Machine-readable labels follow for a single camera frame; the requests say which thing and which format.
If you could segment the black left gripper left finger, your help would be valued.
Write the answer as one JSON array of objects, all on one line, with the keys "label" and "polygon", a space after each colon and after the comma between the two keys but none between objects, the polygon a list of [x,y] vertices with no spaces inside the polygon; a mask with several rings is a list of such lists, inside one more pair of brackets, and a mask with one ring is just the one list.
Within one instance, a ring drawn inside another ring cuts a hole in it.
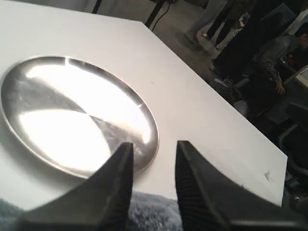
[{"label": "black left gripper left finger", "polygon": [[121,144],[108,161],[79,186],[25,212],[22,231],[124,231],[133,185],[133,145]]}]

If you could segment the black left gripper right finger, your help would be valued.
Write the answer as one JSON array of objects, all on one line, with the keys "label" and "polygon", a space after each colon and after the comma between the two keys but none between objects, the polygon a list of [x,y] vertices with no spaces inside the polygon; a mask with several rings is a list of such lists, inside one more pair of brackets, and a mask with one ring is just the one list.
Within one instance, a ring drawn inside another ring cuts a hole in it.
[{"label": "black left gripper right finger", "polygon": [[178,206],[185,231],[306,231],[301,214],[275,205],[236,184],[189,141],[178,141],[175,162]]}]

